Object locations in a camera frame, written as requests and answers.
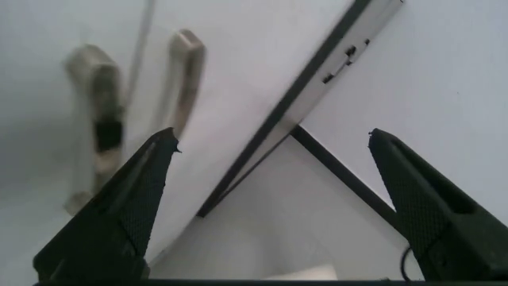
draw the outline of white cabinet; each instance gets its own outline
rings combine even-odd
[[[147,261],[194,217],[350,0],[159,1],[128,116],[132,154],[148,136],[166,78],[167,43],[190,29],[207,48],[194,113],[167,173]]]

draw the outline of black edge trim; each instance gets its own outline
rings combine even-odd
[[[347,169],[332,153],[319,144],[301,126],[296,126],[292,134],[307,151],[316,157],[327,167],[337,178],[355,192],[369,207],[378,213],[384,220],[391,224],[399,233],[397,213],[388,206],[376,193],[365,185],[355,174]]]
[[[277,147],[279,147],[279,145],[284,141],[286,140],[286,138],[288,138],[291,134],[288,133],[286,136],[284,136],[284,138],[282,138],[279,142],[277,142],[273,147],[271,147],[270,150],[268,150],[262,157],[261,159],[259,159],[240,179],[238,179],[238,181],[236,183],[234,183],[233,185],[231,185],[231,187],[229,187],[224,193],[223,195],[221,195],[221,197],[217,200],[217,202],[215,203],[214,207],[217,206],[235,187],[237,187],[252,171],[254,171],[254,169],[259,165],[261,164],[261,162],[264,161],[264,159],[266,159],[268,157],[268,155],[270,155],[273,150],[275,150]]]
[[[326,58],[328,58],[329,54],[339,44],[341,39],[349,31],[356,19],[358,19],[358,17],[363,13],[370,2],[371,0],[354,1],[349,10],[342,17],[341,21],[339,21],[335,28],[333,28],[333,31],[330,33],[328,38],[326,38],[323,45],[318,49],[316,54],[303,69],[302,73],[300,73],[289,90],[287,90],[279,104],[277,104],[270,115],[268,115],[263,125],[257,130],[256,134],[254,134],[254,137],[244,148],[244,151],[242,151],[240,156],[238,156],[233,165],[231,165],[229,170],[222,177],[219,184],[212,191],[211,195],[201,206],[201,209],[198,211],[199,217],[204,218],[221,201],[221,198],[223,198],[222,194],[228,190],[229,185],[235,179],[238,172],[240,172],[244,165],[247,164],[248,159],[250,159],[252,154],[258,149],[275,125],[277,125],[277,123],[279,123],[279,121],[283,118],[283,115],[289,109],[291,104],[300,95],[308,82],[314,77],[320,66],[325,62]]]

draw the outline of black cable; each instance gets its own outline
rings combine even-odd
[[[402,274],[402,278],[404,278],[404,280],[406,282],[411,282],[411,279],[406,274],[406,267],[405,267],[407,254],[409,254],[410,251],[411,251],[411,246],[407,246],[406,250],[404,250],[404,253],[402,254],[402,257],[400,259],[400,273]]]

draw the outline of white surface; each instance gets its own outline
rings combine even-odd
[[[322,265],[285,275],[272,276],[267,280],[337,280],[337,274],[332,265]]]
[[[292,137],[152,268],[155,278],[261,279],[333,265],[342,280],[401,280],[407,241]],[[422,278],[414,257],[412,279]]]
[[[96,44],[126,80],[143,5],[0,1],[0,284],[34,284],[33,256],[70,218],[75,93],[64,58]]]
[[[303,127],[390,205],[367,145],[393,133],[507,224],[507,13],[407,1]]]
[[[148,136],[167,43],[190,29],[207,48],[194,113],[167,174],[151,261],[194,217],[351,0],[160,1],[128,117],[127,156]]]

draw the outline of textured gripper pad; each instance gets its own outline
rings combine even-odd
[[[172,129],[156,133],[153,140],[153,154],[140,175],[135,192],[129,197],[120,211],[120,224],[129,240],[133,243],[138,255],[146,253],[153,223],[162,197],[166,174],[171,156],[178,152],[178,140]]]
[[[369,149],[397,211],[402,232],[419,259],[449,223],[432,193],[426,191],[431,185],[419,174],[441,174],[397,137],[382,130],[371,132]],[[422,166],[418,172],[415,164]]]

